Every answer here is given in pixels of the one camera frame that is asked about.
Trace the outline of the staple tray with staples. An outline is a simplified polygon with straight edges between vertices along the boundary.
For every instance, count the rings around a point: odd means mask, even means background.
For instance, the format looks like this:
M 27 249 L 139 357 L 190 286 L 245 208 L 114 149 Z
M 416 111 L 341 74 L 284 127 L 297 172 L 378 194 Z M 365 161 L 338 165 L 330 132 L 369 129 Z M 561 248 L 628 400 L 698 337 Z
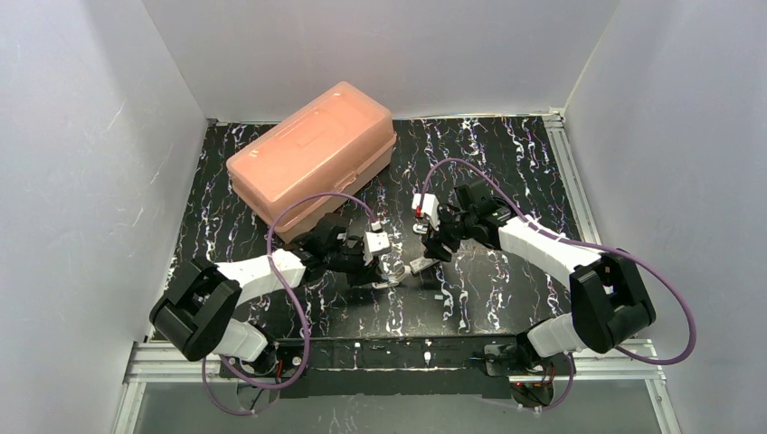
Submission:
M 412 261 L 410 261 L 408 264 L 408 267 L 410 272 L 413 275 L 418 275 L 422 273 L 424 270 L 434 266 L 437 263 L 439 263 L 437 259 L 428 259 L 424 257 L 419 257 L 417 259 L 413 259 Z

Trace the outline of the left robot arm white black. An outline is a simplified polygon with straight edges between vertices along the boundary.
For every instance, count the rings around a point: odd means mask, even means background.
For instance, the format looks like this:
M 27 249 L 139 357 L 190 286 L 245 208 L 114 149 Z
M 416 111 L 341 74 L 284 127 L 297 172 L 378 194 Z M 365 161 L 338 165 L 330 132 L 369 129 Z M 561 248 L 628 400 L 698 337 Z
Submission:
M 190 362 L 209 354 L 254 362 L 270 339 L 235 319 L 240 305 L 314 282 L 328 271 L 345 274 L 352 287 L 386 281 L 380 258 L 391 244 L 382 224 L 372 223 L 362 236 L 350 234 L 349 225 L 348 219 L 329 212 L 312 230 L 269 256 L 219 263 L 191 259 L 177 268 L 149 321 Z

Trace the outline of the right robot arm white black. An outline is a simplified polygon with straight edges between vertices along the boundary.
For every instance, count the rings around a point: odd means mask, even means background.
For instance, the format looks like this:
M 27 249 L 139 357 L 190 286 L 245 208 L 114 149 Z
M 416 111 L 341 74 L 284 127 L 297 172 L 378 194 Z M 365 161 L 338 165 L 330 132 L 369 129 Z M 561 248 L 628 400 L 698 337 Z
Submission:
M 530 216 L 519 216 L 478 182 L 456 187 L 457 205 L 431 193 L 414 195 L 414 231 L 423 257 L 450 262 L 463 241 L 517 256 L 568 290 L 571 310 L 532 325 L 507 343 L 478 353 L 488 373 L 530 371 L 552 357 L 589 349 L 606 354 L 651 326 L 656 311 L 636 264 L 609 252 L 575 246 Z

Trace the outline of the small white stapler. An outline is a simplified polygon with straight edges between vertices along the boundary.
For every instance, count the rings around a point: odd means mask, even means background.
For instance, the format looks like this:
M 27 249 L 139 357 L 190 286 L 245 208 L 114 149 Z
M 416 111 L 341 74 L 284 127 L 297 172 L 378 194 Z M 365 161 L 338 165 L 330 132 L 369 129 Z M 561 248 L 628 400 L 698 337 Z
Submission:
M 371 287 L 373 289 L 395 288 L 411 274 L 412 267 L 400 259 L 382 260 L 375 269 L 376 278 Z

